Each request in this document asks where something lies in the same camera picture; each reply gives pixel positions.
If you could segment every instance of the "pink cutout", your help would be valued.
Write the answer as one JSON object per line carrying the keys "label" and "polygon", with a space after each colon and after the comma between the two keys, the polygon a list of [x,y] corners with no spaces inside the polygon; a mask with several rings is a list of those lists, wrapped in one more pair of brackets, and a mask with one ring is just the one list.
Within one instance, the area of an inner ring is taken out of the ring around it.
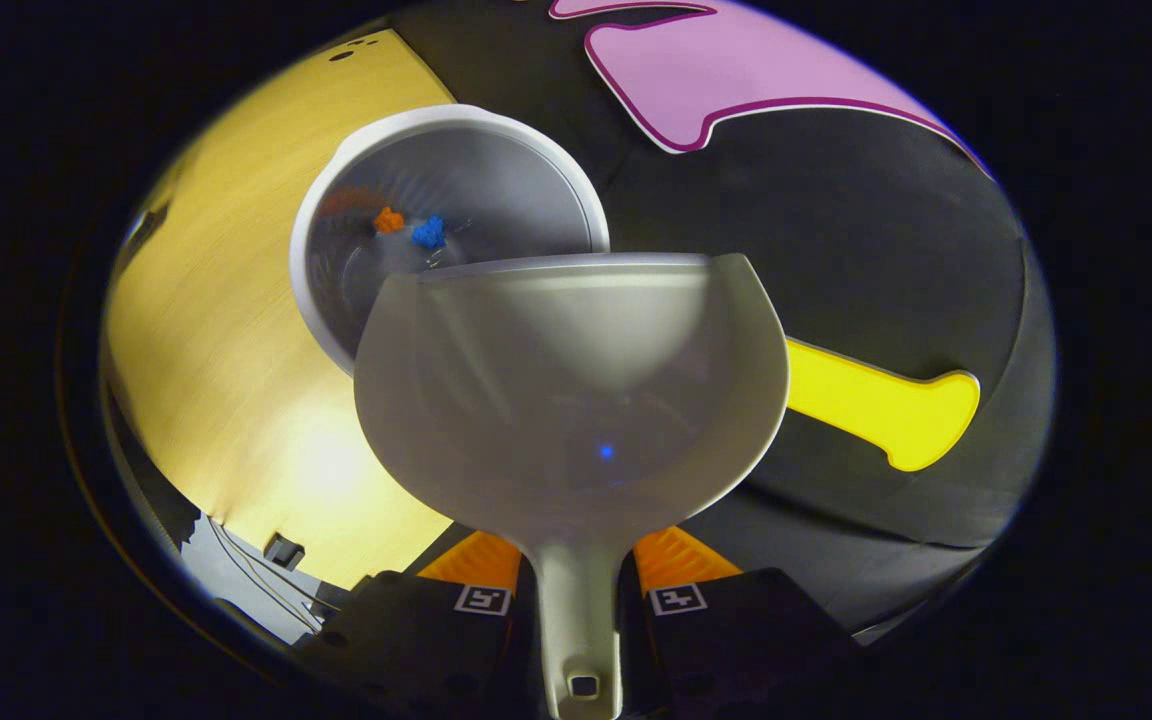
{"label": "pink cutout", "polygon": [[984,164],[931,109],[840,50],[781,20],[726,0],[554,0],[553,18],[630,8],[696,13],[643,26],[604,23],[585,53],[635,123],[668,152],[708,145],[713,126],[772,109],[852,108],[908,120]]}

